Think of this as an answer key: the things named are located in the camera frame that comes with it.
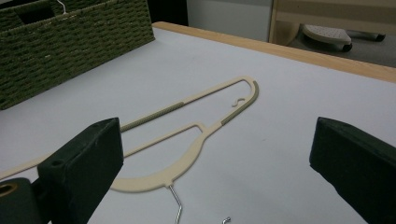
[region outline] green woven basket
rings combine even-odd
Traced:
[[[0,109],[154,40],[146,0],[61,1],[0,5]]]

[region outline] white table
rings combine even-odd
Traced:
[[[180,223],[364,223],[309,166],[318,117],[350,123],[396,146],[396,85],[188,35],[154,29],[156,40],[0,111],[0,170],[52,152],[102,119],[126,123],[238,76],[260,86],[258,100],[210,136],[176,181]],[[192,121],[207,126],[230,110],[236,85],[122,135],[124,150]],[[190,130],[128,158],[119,176],[172,164],[198,135]],[[35,169],[16,176],[32,181]],[[109,191],[90,223],[174,223],[168,189]]]

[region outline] metal wire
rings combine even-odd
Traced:
[[[231,218],[227,217],[226,219],[223,220],[223,224],[225,224],[226,222],[231,222]]]
[[[64,7],[64,14],[66,14],[66,6],[64,5],[64,3],[61,2],[60,0],[56,0],[56,1]]]
[[[177,201],[177,204],[178,204],[178,213],[177,213],[177,217],[176,217],[176,224],[178,224],[178,220],[180,219],[181,210],[182,210],[183,207],[182,207],[181,201],[178,199],[178,197],[176,195],[176,192],[175,192],[174,188],[172,187],[172,185],[169,186],[169,189],[172,191],[172,194],[174,195],[174,197],[175,197],[175,199]]]

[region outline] floor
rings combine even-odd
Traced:
[[[396,35],[386,35],[382,42],[375,42],[376,35],[347,31],[352,39],[353,48],[343,52],[343,46],[325,44],[306,37],[299,32],[289,47],[348,58],[366,63],[376,63],[396,67]]]

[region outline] beige plastic hanger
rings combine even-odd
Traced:
[[[187,172],[189,168],[194,164],[196,159],[198,158],[202,146],[204,144],[204,141],[206,140],[207,137],[209,137],[212,133],[220,129],[222,126],[227,124],[230,120],[235,118],[239,113],[241,113],[243,110],[248,108],[253,102],[257,99],[259,96],[259,86],[256,81],[254,81],[251,77],[237,77],[234,78],[228,82],[219,84],[218,86],[215,86],[207,91],[203,91],[199,94],[193,95],[192,97],[188,97],[185,100],[183,100],[180,103],[170,105],[166,107],[165,109],[162,109],[158,112],[155,112],[149,116],[146,116],[142,119],[139,119],[137,121],[131,122],[131,124],[134,123],[139,123],[143,119],[155,119],[158,118],[160,114],[164,113],[169,113],[171,111],[174,111],[174,108],[181,108],[183,105],[187,105],[191,102],[197,101],[209,94],[212,94],[216,91],[223,90],[227,87],[230,87],[238,82],[245,81],[249,86],[250,86],[250,95],[246,98],[240,98],[236,102],[244,101],[242,104],[234,104],[234,109],[229,112],[224,118],[218,120],[214,124],[212,124],[210,127],[206,127],[203,123],[201,122],[196,122],[192,123],[190,125],[187,125],[185,127],[182,127],[172,133],[169,133],[165,136],[162,136],[158,139],[153,140],[150,143],[147,143],[143,145],[142,147],[138,147],[130,152],[124,153],[124,158],[134,155],[136,152],[145,149],[147,147],[153,146],[155,144],[160,143],[161,141],[168,139],[172,136],[175,136],[179,133],[185,132],[190,128],[197,127],[199,130],[202,132],[191,144],[190,148],[181,156],[181,158],[173,163],[172,165],[164,168],[160,172],[154,173],[152,175],[148,176],[143,176],[143,177],[136,177],[136,178],[116,178],[113,182],[113,185],[111,186],[112,189],[117,190],[117,191],[123,191],[123,192],[142,192],[142,191],[148,191],[152,189],[157,189],[160,187],[167,187],[169,188],[170,186],[173,185],[173,182],[178,179],[181,175]],[[132,127],[125,125],[121,127],[122,130],[126,131],[131,129]]]
[[[200,139],[202,139],[205,135],[209,136],[210,134],[215,132],[218,128],[220,128],[221,126],[225,125],[227,122],[229,122],[235,116],[237,116],[244,109],[246,109],[258,97],[259,88],[258,88],[257,82],[254,81],[251,77],[236,77],[236,78],[234,78],[234,79],[232,79],[232,80],[230,80],[228,82],[219,84],[218,86],[215,86],[215,87],[213,87],[211,89],[208,89],[206,91],[203,91],[203,92],[195,94],[195,95],[193,95],[191,97],[188,97],[188,98],[184,99],[183,101],[181,101],[179,103],[169,105],[169,106],[167,106],[167,107],[165,107],[165,108],[163,108],[163,109],[161,109],[161,110],[159,110],[159,111],[157,111],[155,113],[152,113],[152,114],[150,114],[148,116],[145,116],[145,117],[143,117],[141,119],[137,119],[135,121],[132,121],[132,122],[126,124],[126,125],[123,125],[120,128],[120,131],[122,133],[124,133],[124,132],[126,132],[126,131],[128,131],[128,130],[130,130],[132,128],[135,128],[135,127],[137,127],[139,125],[142,125],[144,123],[147,123],[147,122],[149,122],[149,121],[151,121],[153,119],[161,117],[161,116],[163,116],[163,115],[165,115],[167,113],[175,111],[175,110],[181,108],[183,105],[187,105],[187,104],[189,104],[191,102],[197,101],[197,100],[199,100],[199,99],[201,99],[201,98],[203,98],[203,97],[205,97],[205,96],[207,96],[209,94],[212,94],[214,92],[223,90],[223,89],[225,89],[227,87],[230,87],[233,84],[236,84],[236,83],[241,82],[241,81],[246,81],[246,83],[249,84],[252,93],[249,95],[249,97],[245,100],[245,102],[242,105],[237,106],[235,108],[235,110],[233,110],[229,115],[227,115],[226,118],[223,119],[221,122],[215,123],[209,129],[207,129],[202,123],[193,123],[191,125],[188,125],[186,127],[181,128],[181,129],[179,129],[177,131],[169,133],[169,134],[167,134],[167,135],[165,135],[165,136],[163,136],[161,138],[155,139],[155,140],[151,141],[150,143],[147,143],[147,144],[145,144],[145,145],[143,145],[141,147],[138,147],[138,148],[136,148],[136,149],[134,149],[134,150],[132,150],[130,152],[126,152],[126,153],[124,153],[124,157],[131,156],[131,155],[135,154],[136,152],[138,152],[138,151],[140,151],[142,149],[145,149],[147,147],[153,146],[153,145],[155,145],[155,144],[157,144],[157,143],[159,143],[159,142],[161,142],[161,141],[163,141],[163,140],[165,140],[167,138],[170,138],[170,137],[172,137],[172,136],[174,136],[174,135],[176,135],[178,133],[182,133],[182,132],[184,132],[184,131],[188,130],[189,128],[192,128],[192,127],[198,127],[201,130],[202,134],[201,134],[201,138]],[[0,172],[0,180],[2,180],[4,178],[7,178],[9,176],[12,176],[12,175],[16,175],[16,174],[18,174],[20,172],[23,172],[25,170],[28,170],[30,168],[33,168],[33,167],[37,166],[40,162],[42,162],[44,159],[46,159],[50,154],[51,153],[43,155],[43,156],[41,156],[39,158],[33,159],[31,161],[28,161],[26,163],[23,163],[21,165],[18,165],[16,167],[11,168],[11,169],[8,169],[8,170],[5,170],[3,172]]]

